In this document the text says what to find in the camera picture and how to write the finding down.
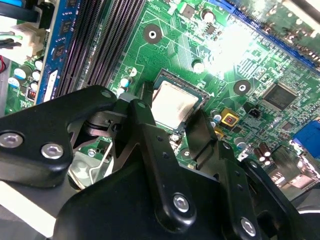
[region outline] blue port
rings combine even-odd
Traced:
[[[209,3],[217,5],[224,10],[226,10],[228,13],[232,14],[233,16],[237,17],[241,21],[245,22],[249,26],[251,26],[257,33],[268,39],[270,42],[278,46],[280,49],[287,52],[289,55],[291,55],[293,58],[304,64],[305,66],[309,67],[310,69],[314,70],[315,73],[320,75],[320,72],[316,70],[316,65],[305,58],[304,56],[300,55],[296,50],[289,47],[287,44],[285,44],[282,40],[278,39],[277,37],[267,34],[262,30],[262,27],[259,23],[256,21],[250,19],[246,15],[244,15],[241,11],[239,11],[235,6],[230,4],[229,2],[225,0],[207,0]]]
[[[15,5],[18,7],[22,7],[22,1],[21,0],[0,0],[0,2]]]

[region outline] mounting hole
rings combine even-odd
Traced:
[[[111,98],[111,94],[109,92],[107,92],[106,90],[102,90],[101,94],[106,98]]]
[[[243,191],[243,190],[244,190],[244,188],[243,188],[240,184],[238,184],[237,186],[238,186],[238,189],[239,189],[240,191]]]
[[[162,157],[163,157],[164,159],[169,159],[169,158],[170,158],[170,156],[168,155],[168,153],[166,153],[165,151],[162,153]]]
[[[244,85],[244,84],[242,84],[242,85],[239,86],[239,90],[240,90],[241,92],[245,91],[246,89],[247,89],[247,87],[246,87],[246,85]]]
[[[155,39],[157,37],[157,33],[155,31],[150,31],[149,32],[149,38]]]
[[[156,139],[159,141],[159,142],[162,142],[164,139],[160,136],[156,136]]]

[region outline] memory chip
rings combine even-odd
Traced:
[[[274,84],[263,96],[263,100],[275,109],[285,110],[295,99],[297,95],[281,84]]]
[[[52,57],[53,60],[60,58],[63,55],[64,50],[65,50],[65,44],[61,44],[59,46],[56,46],[53,51],[53,57]]]
[[[72,25],[72,21],[71,20],[62,21],[61,26],[60,26],[59,34],[63,35],[63,34],[68,33],[69,30],[70,30],[71,25]]]
[[[77,5],[77,0],[67,0],[66,6],[67,7],[75,7]]]

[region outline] wire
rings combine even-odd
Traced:
[[[105,151],[104,156],[103,156],[100,164],[99,164],[98,166],[95,166],[95,167],[92,167],[92,168],[89,169],[89,176],[90,176],[91,184],[94,184],[94,178],[93,178],[93,176],[92,176],[92,171],[93,171],[93,170],[100,169],[100,168],[102,167],[102,164],[104,164],[104,162],[105,162],[105,160],[106,160],[106,158],[107,158],[107,156],[108,156],[108,154],[109,154],[109,152],[110,152],[110,150],[111,150],[112,144],[113,144],[113,143],[111,142],[110,145],[109,145],[109,147],[108,147],[107,150]]]
[[[21,43],[19,42],[2,43],[0,44],[0,49],[9,49],[9,48],[19,47],[19,46],[21,46]]]
[[[6,40],[6,39],[21,40],[22,38],[23,37],[19,35],[9,35],[9,34],[0,35],[0,40]]]

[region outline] chipset chip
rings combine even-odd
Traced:
[[[297,95],[281,84],[274,84],[263,96],[263,100],[271,104],[277,110],[285,110]]]

